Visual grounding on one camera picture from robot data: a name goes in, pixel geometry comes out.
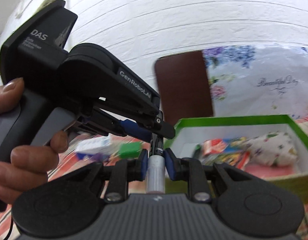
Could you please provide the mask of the person's left hand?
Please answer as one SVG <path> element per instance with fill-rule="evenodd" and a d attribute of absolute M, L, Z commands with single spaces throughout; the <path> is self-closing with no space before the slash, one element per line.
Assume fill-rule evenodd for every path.
<path fill-rule="evenodd" d="M 24 92 L 24 81 L 17 78 L 0 86 L 0 115 L 12 110 Z M 68 135 L 57 132 L 49 146 L 18 146 L 11 151 L 11 162 L 0 162 L 0 200 L 13 204 L 25 191 L 45 184 L 47 173 L 57 167 L 59 154 L 68 149 Z"/>

